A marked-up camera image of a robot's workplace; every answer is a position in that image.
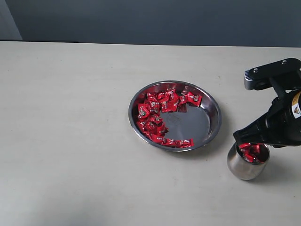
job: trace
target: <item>stainless steel plate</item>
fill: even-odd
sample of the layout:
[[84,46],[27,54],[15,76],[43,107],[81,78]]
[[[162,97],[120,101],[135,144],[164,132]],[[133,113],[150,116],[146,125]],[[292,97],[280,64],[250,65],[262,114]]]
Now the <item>stainless steel plate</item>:
[[[183,90],[190,91],[194,95],[202,96],[200,107],[187,105],[187,112],[161,113],[160,116],[166,123],[169,132],[165,138],[176,140],[193,139],[194,146],[188,148],[172,148],[156,144],[145,137],[136,126],[138,115],[137,105],[142,103],[147,92],[160,92],[168,89],[176,89],[180,93]],[[141,89],[132,99],[128,117],[135,132],[147,143],[166,149],[171,152],[184,152],[193,150],[208,144],[218,133],[222,116],[217,102],[203,89],[183,81],[159,81]]]

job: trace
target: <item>robotic arm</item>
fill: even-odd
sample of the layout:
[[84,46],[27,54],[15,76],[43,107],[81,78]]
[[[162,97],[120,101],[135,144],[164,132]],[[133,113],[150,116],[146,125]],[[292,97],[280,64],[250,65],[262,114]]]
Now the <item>robotic arm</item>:
[[300,68],[300,60],[289,58],[245,72],[247,90],[273,87],[277,97],[268,112],[233,134],[238,145],[262,143],[277,148],[301,145]]

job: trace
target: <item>table surface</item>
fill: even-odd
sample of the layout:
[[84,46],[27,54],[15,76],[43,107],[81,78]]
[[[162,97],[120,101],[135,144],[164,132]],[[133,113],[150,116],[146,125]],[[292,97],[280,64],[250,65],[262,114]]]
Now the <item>table surface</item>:
[[[299,225],[299,147],[271,148],[251,182],[226,163],[276,96],[245,90],[244,70],[288,57],[301,48],[0,42],[0,225]],[[134,133],[131,98],[161,80],[219,103],[208,146],[170,153]]]

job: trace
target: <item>warning label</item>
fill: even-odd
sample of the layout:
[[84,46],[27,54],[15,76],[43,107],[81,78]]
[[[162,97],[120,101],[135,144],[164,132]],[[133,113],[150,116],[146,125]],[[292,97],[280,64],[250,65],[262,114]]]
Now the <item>warning label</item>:
[[301,110],[300,110],[299,101],[298,101],[300,94],[301,94],[301,91],[299,93],[297,93],[292,100],[292,112],[293,112],[293,116],[295,117],[295,119],[301,117]]

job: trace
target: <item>gray wall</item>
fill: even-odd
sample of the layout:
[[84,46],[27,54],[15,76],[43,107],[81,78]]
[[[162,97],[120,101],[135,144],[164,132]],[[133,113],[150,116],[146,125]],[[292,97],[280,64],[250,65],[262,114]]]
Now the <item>gray wall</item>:
[[301,47],[301,0],[6,0],[24,40]]

